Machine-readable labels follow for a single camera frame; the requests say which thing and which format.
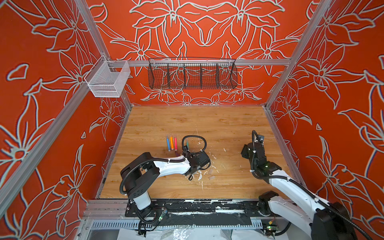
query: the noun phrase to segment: orange wall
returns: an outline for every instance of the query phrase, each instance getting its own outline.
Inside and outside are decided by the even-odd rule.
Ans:
[[[0,6],[1,187],[100,55],[72,0]],[[88,93],[0,220],[0,238],[73,238],[125,114],[121,99]]]
[[[308,188],[374,239],[384,238],[383,13],[382,1],[333,1],[271,110]]]
[[[289,58],[318,1],[87,0],[114,60],[155,57]],[[283,66],[238,68],[238,86],[224,90],[148,89],[146,68],[132,68],[131,102],[263,104]]]

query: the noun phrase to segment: black wire basket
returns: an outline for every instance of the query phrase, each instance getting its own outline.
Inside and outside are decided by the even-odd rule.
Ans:
[[[237,86],[235,59],[151,58],[151,89],[233,89]]]

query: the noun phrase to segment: wooden tabletop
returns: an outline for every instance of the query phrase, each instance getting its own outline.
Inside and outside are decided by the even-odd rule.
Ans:
[[[268,161],[275,162],[290,175],[262,107],[135,106],[100,198],[126,198],[119,192],[120,171],[142,153],[150,152],[153,157],[161,158],[175,157],[174,151],[168,152],[167,134],[177,135],[179,149],[185,135],[204,137],[207,141],[205,152],[212,166],[195,173],[192,181],[179,174],[158,178],[148,190],[151,198],[256,199],[270,190],[286,198],[265,181],[255,179],[249,172],[249,161],[241,157],[244,144],[252,141],[252,130],[265,136]],[[202,140],[189,138],[191,152],[197,152],[203,146]]]

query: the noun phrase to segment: pink marker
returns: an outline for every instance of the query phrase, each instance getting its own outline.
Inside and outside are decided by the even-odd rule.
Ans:
[[[177,137],[176,134],[174,135],[173,139],[175,140],[175,152],[177,151]]]

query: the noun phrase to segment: metal rail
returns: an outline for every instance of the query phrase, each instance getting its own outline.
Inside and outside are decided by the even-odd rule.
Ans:
[[[88,92],[87,84],[81,84],[47,131],[0,189],[0,218],[3,217]]]
[[[289,74],[292,72],[292,70],[296,66],[297,61],[299,60],[301,54],[303,53],[305,47],[307,46],[307,43],[309,42],[310,38],[314,34],[316,27],[319,25],[321,18],[324,16],[325,11],[328,9],[331,2],[332,0],[323,0],[323,1],[320,1],[319,5],[317,6],[315,13],[313,14],[311,20],[308,23],[307,28],[305,29],[303,35],[299,40],[299,43],[297,44],[295,50],[293,51],[290,64],[284,69],[271,95],[266,101],[266,107],[268,109],[271,108],[271,105],[276,99],[278,93],[280,92],[280,89],[283,87],[284,82],[287,80]]]
[[[190,63],[222,63],[228,61],[217,61],[217,60],[191,60]],[[110,61],[108,65],[110,67],[122,68],[126,61]],[[148,67],[148,60],[128,60],[127,61],[130,67]],[[188,63],[189,60],[162,60],[162,63]],[[275,66],[275,65],[289,65],[291,63],[290,59],[236,59],[236,66]]]

